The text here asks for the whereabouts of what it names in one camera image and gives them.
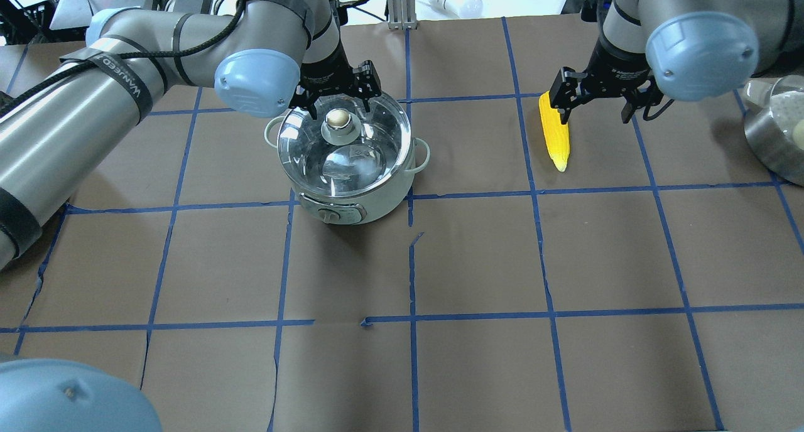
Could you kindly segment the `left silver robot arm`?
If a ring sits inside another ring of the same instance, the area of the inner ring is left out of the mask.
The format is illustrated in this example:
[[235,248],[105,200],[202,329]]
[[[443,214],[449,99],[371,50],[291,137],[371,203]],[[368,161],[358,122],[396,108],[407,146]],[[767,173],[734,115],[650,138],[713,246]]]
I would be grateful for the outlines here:
[[325,95],[382,92],[350,65],[334,0],[236,0],[233,15],[103,9],[86,47],[2,108],[1,263],[31,249],[70,195],[174,86],[211,88],[231,109],[274,118]]

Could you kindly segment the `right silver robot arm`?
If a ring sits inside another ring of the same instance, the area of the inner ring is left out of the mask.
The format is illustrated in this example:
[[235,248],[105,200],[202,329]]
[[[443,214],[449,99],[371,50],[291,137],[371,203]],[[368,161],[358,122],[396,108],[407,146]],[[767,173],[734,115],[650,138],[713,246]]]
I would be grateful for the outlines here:
[[802,70],[802,0],[586,0],[599,34],[586,68],[563,67],[548,91],[555,117],[623,98],[621,120],[675,101],[718,97],[752,78]]

